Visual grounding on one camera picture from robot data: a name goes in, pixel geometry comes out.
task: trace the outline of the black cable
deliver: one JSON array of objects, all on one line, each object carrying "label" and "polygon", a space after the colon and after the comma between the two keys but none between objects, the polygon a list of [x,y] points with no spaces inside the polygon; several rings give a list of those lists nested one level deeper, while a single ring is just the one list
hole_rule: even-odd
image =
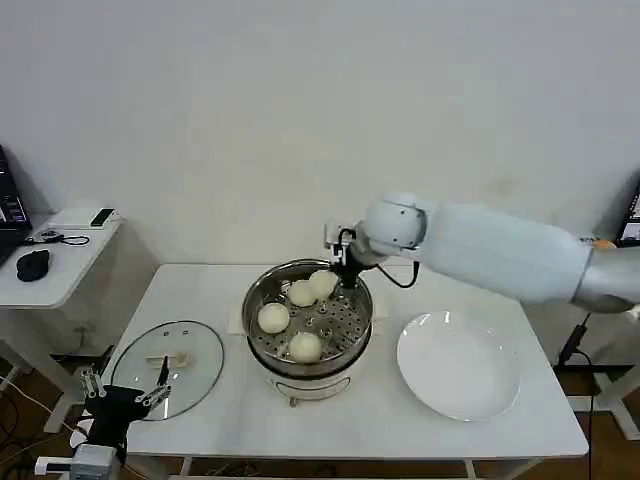
[{"label": "black cable", "polygon": [[11,440],[10,442],[5,443],[4,445],[2,445],[2,447],[0,447],[0,458],[2,458],[2,453],[7,450],[9,447],[11,447],[12,445],[15,445],[16,447],[20,447],[19,450],[24,448],[24,445],[16,440]]},{"label": "black cable", "polygon": [[[589,366],[591,367],[591,369],[593,370],[593,363],[591,363],[591,358],[589,358],[589,355],[587,355],[586,353],[584,353],[582,350],[576,348],[576,353],[578,355],[582,355],[586,360],[587,363],[589,364]],[[591,402],[590,402],[590,406],[589,406],[589,424],[587,425],[587,431],[588,431],[588,442],[589,442],[589,453],[588,453],[588,458],[589,458],[589,480],[591,480],[591,448],[593,445],[593,399],[596,396],[596,381],[595,378],[593,378],[593,385],[591,388]]]},{"label": "black cable", "polygon": [[18,479],[20,479],[20,470],[30,471],[33,469],[35,463],[19,462],[13,463],[7,467],[2,475],[2,480],[8,480],[14,470],[18,470]]},{"label": "black cable", "polygon": [[587,313],[587,316],[584,317],[584,320],[582,321],[582,326],[583,327],[587,326],[587,320],[589,320],[589,317],[591,317],[591,312]]},{"label": "black cable", "polygon": [[70,245],[72,247],[82,247],[89,243],[91,239],[86,235],[75,235],[71,237],[65,237],[62,234],[52,236],[50,238],[45,238],[44,240],[36,240],[33,237],[29,237],[22,242],[20,242],[20,246],[22,247],[31,247],[33,245],[48,245],[52,243],[64,243],[65,245]]},{"label": "black cable", "polygon": [[345,233],[348,233],[349,235],[351,235],[351,238],[355,240],[356,238],[356,231],[352,228],[342,228],[340,229],[340,233],[338,233],[338,245],[342,246],[342,235],[344,235]]},{"label": "black cable", "polygon": [[109,363],[109,359],[111,358],[111,352],[113,352],[113,348],[115,345],[109,345],[107,349],[100,355],[98,360],[93,362],[93,370],[102,375],[107,368],[107,364]]},{"label": "black cable", "polygon": [[9,404],[13,407],[13,410],[16,412],[16,419],[13,422],[13,425],[11,426],[11,428],[8,430],[5,428],[4,424],[0,420],[0,430],[2,430],[6,435],[6,438],[2,441],[2,443],[0,443],[0,449],[4,446],[5,443],[9,442],[10,440],[18,440],[18,441],[25,440],[15,436],[16,429],[18,428],[18,424],[20,423],[20,410],[18,409],[18,404],[11,397],[11,395],[9,395],[6,392],[2,392],[2,394],[0,395],[0,398],[2,397],[5,397],[9,401]]},{"label": "black cable", "polygon": [[62,240],[60,240],[60,243],[71,245],[72,247],[81,247],[82,245],[86,245],[90,241],[91,239],[86,235],[76,235],[73,237],[63,237]]},{"label": "black cable", "polygon": [[253,463],[241,461],[236,465],[227,465],[222,472],[219,472],[216,476],[220,477],[253,477],[258,475],[258,469]]},{"label": "black cable", "polygon": [[402,284],[402,283],[398,282],[395,278],[393,278],[391,275],[389,275],[385,271],[385,269],[382,268],[380,265],[376,265],[376,268],[378,270],[380,270],[380,272],[382,272],[382,274],[385,277],[387,277],[387,279],[389,279],[389,281],[391,283],[393,283],[395,286],[400,287],[400,288],[411,288],[418,281],[418,272],[420,271],[420,262],[413,262],[413,278],[411,279],[411,281],[409,283],[406,283],[406,284]]},{"label": "black cable", "polygon": [[[26,445],[23,445],[20,442],[11,441],[11,442],[7,443],[4,447],[0,448],[0,453],[4,452],[7,448],[9,448],[11,446],[15,446],[18,451],[24,450],[24,448],[26,447]],[[19,456],[22,457],[23,461],[32,462],[32,464],[35,464],[35,462],[36,462],[35,457],[33,455],[31,455],[29,450],[24,450],[21,453],[16,454],[15,458],[19,459]]]},{"label": "black cable", "polygon": [[571,358],[571,355],[573,355],[580,347],[582,337],[584,337],[585,333],[587,333],[586,325],[590,317],[591,312],[587,313],[587,316],[584,317],[584,320],[580,325],[576,325],[575,327],[573,327],[571,335],[569,335],[569,338],[562,347],[562,350],[560,350],[560,355],[558,355],[558,367],[564,367]]}]

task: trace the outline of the white ceramic plate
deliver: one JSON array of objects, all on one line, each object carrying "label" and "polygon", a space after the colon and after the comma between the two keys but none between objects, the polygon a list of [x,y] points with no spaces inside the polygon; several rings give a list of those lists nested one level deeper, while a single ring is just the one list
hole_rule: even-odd
[{"label": "white ceramic plate", "polygon": [[405,381],[429,407],[464,421],[508,410],[520,391],[513,352],[479,321],[456,312],[426,313],[398,339]]}]

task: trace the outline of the black mouse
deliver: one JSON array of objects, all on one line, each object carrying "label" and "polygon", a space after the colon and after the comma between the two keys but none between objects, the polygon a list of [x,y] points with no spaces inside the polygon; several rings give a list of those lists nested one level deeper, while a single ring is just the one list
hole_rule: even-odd
[{"label": "black mouse", "polygon": [[44,277],[49,271],[49,250],[27,253],[16,263],[18,278],[23,282],[33,282]]}]

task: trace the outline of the steamed bun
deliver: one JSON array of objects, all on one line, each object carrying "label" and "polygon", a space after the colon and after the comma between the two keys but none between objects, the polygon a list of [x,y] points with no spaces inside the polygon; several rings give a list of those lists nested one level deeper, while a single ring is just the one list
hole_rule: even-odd
[{"label": "steamed bun", "polygon": [[268,303],[258,312],[258,325],[267,333],[280,333],[289,326],[289,309],[279,303]]},{"label": "steamed bun", "polygon": [[309,277],[309,286],[318,300],[326,300],[333,293],[338,276],[329,270],[318,270]]},{"label": "steamed bun", "polygon": [[289,343],[289,353],[299,363],[317,362],[322,356],[322,341],[313,333],[298,333]]},{"label": "steamed bun", "polygon": [[311,290],[307,280],[298,280],[297,282],[293,282],[291,287],[289,287],[287,296],[289,297],[289,300],[291,300],[291,303],[297,307],[308,307],[309,305],[313,305],[313,302],[316,301],[316,296],[314,295],[313,290]]}]

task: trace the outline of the laptop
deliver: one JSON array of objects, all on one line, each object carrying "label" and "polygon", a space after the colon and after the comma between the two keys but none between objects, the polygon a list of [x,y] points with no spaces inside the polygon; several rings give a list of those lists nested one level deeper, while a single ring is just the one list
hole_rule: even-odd
[{"label": "laptop", "polygon": [[0,265],[31,233],[27,217],[9,163],[0,145]]}]

